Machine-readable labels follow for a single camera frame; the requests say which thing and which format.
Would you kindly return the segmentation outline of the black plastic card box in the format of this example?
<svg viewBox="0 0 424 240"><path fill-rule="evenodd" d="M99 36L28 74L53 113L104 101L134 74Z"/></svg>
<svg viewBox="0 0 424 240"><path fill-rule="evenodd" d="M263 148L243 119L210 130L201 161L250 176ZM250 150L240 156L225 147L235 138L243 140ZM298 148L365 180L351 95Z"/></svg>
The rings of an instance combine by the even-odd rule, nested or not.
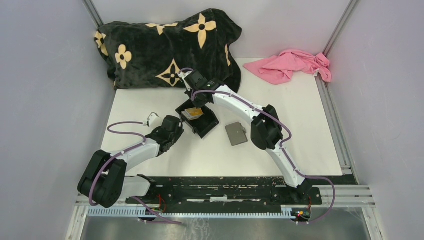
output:
<svg viewBox="0 0 424 240"><path fill-rule="evenodd" d="M185 109L195 108L190 100L187 100L182 105L177 107L175 111L179 114L181 120L186 122L187 125L192 129L194 134L197 134L201 139L208 135L220 122L215 113L207 106L201 107L203 116L198 119L188 120L183 116L182 111Z"/></svg>

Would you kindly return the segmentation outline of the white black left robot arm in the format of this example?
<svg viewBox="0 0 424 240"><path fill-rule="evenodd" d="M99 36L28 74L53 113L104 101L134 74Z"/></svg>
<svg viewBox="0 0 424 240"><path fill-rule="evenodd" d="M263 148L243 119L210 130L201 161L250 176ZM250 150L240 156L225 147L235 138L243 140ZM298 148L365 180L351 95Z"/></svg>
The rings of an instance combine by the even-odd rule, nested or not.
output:
<svg viewBox="0 0 424 240"><path fill-rule="evenodd" d="M97 150L91 157L77 191L88 198L92 206L112 207L119 199L139 197L149 204L156 200L158 191L142 175L127 176L138 165L161 156L170 150L184 132L180 118L167 115L141 141L112 153Z"/></svg>

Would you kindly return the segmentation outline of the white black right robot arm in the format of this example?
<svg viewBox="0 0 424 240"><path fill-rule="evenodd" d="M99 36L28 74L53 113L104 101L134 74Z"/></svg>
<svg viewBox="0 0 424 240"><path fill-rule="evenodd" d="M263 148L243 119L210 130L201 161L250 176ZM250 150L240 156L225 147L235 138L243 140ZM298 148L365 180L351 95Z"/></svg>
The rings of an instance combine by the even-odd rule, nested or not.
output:
<svg viewBox="0 0 424 240"><path fill-rule="evenodd" d="M288 128L279 120L272 105L266 107L248 101L227 85L217 80L208 80L197 70L180 71L177 74L186 87L186 94L195 107L208 103L224 107L250 125L251 142L260 150L266 151L282 173L289 189L289 199L302 204L309 198L312 183L299 172L284 146L287 141L283 131Z"/></svg>

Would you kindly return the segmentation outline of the stack of cards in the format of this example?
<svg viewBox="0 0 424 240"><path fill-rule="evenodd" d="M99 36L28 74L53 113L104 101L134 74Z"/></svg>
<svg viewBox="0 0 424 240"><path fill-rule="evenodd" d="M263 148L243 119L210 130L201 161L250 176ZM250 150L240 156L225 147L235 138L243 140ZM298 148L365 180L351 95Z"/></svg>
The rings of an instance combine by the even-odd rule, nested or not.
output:
<svg viewBox="0 0 424 240"><path fill-rule="evenodd" d="M185 109L181 113L189 121L196 120L204 115L202 109L196 107Z"/></svg>

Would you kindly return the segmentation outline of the grey leather card holder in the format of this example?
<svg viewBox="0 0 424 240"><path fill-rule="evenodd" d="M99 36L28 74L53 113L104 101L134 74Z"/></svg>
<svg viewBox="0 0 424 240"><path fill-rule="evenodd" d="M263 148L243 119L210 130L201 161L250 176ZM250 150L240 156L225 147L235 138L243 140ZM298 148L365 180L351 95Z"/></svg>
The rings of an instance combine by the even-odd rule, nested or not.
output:
<svg viewBox="0 0 424 240"><path fill-rule="evenodd" d="M246 129L240 122L234 122L226 125L225 130L232 147L248 142Z"/></svg>

